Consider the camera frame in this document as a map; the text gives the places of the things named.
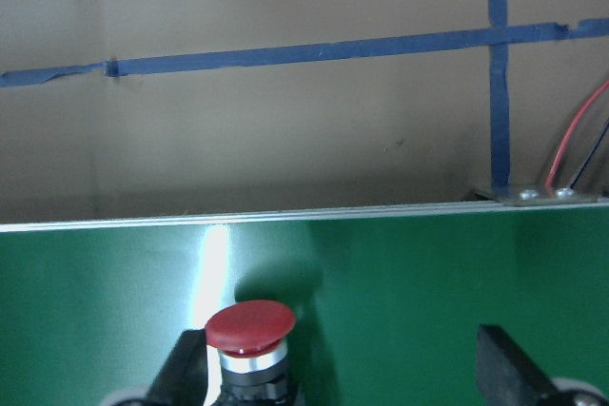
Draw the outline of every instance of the blue tape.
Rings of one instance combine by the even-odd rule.
[[[0,87],[42,85],[47,81],[62,76],[78,73],[90,73],[97,68],[103,68],[104,63],[87,66],[69,66],[53,68],[36,68],[33,70],[6,71],[0,75]]]
[[[446,51],[494,45],[516,45],[556,40],[609,36],[609,18],[581,21],[573,30],[557,23],[472,29],[393,38],[205,52],[166,57],[106,61],[90,66],[38,68],[7,71],[0,75],[0,87],[39,85],[53,78],[104,68],[107,76],[168,73],[230,67],[273,66],[301,62],[380,57],[418,52]]]
[[[507,27],[507,0],[488,0],[488,19],[494,28]],[[491,47],[489,83],[491,114],[491,182],[493,187],[510,183],[510,98],[507,88],[509,49]]]

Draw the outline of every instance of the black wire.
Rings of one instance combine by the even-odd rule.
[[[599,149],[600,143],[602,143],[602,139],[605,138],[605,135],[607,135],[608,131],[609,131],[609,119],[607,119],[607,122],[605,123],[605,127],[603,128],[602,132],[599,134],[597,139],[594,141],[594,145],[592,146],[592,149],[590,149],[590,151],[588,152],[588,155],[583,160],[583,162],[580,164],[580,168],[578,168],[578,170],[571,177],[571,180],[569,181],[569,187],[573,188],[575,186],[575,184],[578,183],[578,181],[580,180],[581,174],[586,169],[586,167],[590,164],[590,161],[592,160],[592,156],[594,156],[595,153],[597,152],[597,149]]]

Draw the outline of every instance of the screw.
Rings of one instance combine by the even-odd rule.
[[[536,199],[540,193],[535,189],[525,189],[520,194],[518,194],[521,200],[533,200]]]
[[[599,406],[599,401],[591,395],[578,393],[573,397],[575,406]]]
[[[556,196],[559,199],[568,199],[569,197],[573,197],[575,195],[575,190],[571,187],[561,187],[560,189],[556,189]]]

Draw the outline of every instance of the green panel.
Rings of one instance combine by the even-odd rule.
[[[609,391],[608,224],[588,207],[0,234],[0,404],[96,405],[256,298],[298,316],[309,405],[481,404],[482,322]]]

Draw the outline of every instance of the emergency stop button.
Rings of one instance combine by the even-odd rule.
[[[254,358],[273,351],[295,323],[294,313],[283,303],[242,301],[207,321],[207,344],[232,357]]]

